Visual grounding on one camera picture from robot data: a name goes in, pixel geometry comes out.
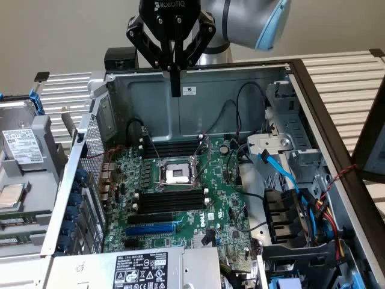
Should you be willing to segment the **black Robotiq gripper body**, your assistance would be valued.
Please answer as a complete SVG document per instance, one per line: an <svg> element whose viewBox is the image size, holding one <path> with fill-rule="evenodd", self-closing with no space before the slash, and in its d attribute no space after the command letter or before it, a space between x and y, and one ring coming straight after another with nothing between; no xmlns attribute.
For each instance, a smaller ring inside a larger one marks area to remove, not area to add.
<svg viewBox="0 0 385 289"><path fill-rule="evenodd" d="M139 14L158 41L185 40L201 12L200 1L140 1Z"/></svg>

